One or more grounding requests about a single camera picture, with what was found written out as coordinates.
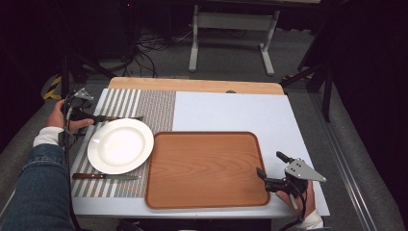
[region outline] wooden table edge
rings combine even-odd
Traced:
[[[277,83],[164,79],[164,78],[132,78],[114,77],[109,89],[137,89],[137,90],[177,90],[198,92],[227,92],[256,93],[256,94],[284,94]]]

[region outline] white plate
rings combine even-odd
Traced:
[[[122,118],[105,124],[88,145],[90,164],[109,174],[131,171],[146,161],[153,149],[153,134],[143,122]]]

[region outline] wooden tray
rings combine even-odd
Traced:
[[[145,202],[152,209],[262,206],[269,192],[249,132],[162,132],[150,156]]]

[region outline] striped placemat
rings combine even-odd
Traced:
[[[103,116],[135,117],[143,116],[143,122],[153,134],[171,131],[176,92],[164,90],[104,90],[105,97],[99,114]],[[88,147],[91,136],[106,122],[98,123],[88,129],[84,144]],[[140,167],[127,172],[127,175],[139,175],[140,180],[73,180],[72,196],[75,197],[144,197],[147,182],[149,159]],[[87,148],[79,151],[71,172],[101,173],[90,164]]]

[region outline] gray carpet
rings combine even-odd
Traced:
[[[257,47],[264,36],[263,33],[257,32],[247,32],[242,38],[233,38],[221,31],[200,33],[198,65],[194,73],[188,72],[191,51],[191,42],[188,40],[173,44],[164,51],[150,51],[146,54],[154,62],[158,75],[167,78],[280,82],[283,76],[297,72],[297,66],[313,40],[313,36],[306,31],[277,30],[269,49],[275,76],[269,77],[266,75]],[[138,60],[152,67],[146,58],[142,60],[138,57]],[[103,65],[109,68],[115,63],[106,62]],[[123,70],[116,72],[118,76],[123,73],[125,76],[135,77],[152,75],[150,70],[140,68],[135,62],[126,72]],[[87,91],[98,98],[108,83],[109,80],[101,75],[91,75]],[[326,225],[333,227],[334,230],[365,230],[350,199],[349,187],[344,183],[344,177],[336,165],[333,145],[325,132],[325,126],[328,125],[335,134],[377,230],[404,230],[397,205],[370,161],[370,155],[358,137],[336,89],[333,89],[331,101],[331,122],[324,124],[319,119],[320,111],[313,107],[312,95],[304,89],[305,84],[304,80],[300,80],[289,86],[286,92],[314,166],[328,178],[328,182],[322,186],[331,213],[330,217],[325,218]],[[46,100],[45,105],[27,122],[0,155],[1,207],[9,199],[25,161],[25,155],[30,151],[33,138],[44,126],[53,104],[52,100]],[[72,149],[71,161],[78,147],[79,144],[76,144]],[[92,230],[115,230],[117,226],[116,218],[79,218],[79,220],[83,228]],[[278,230],[290,221],[293,219],[274,219],[271,230]]]

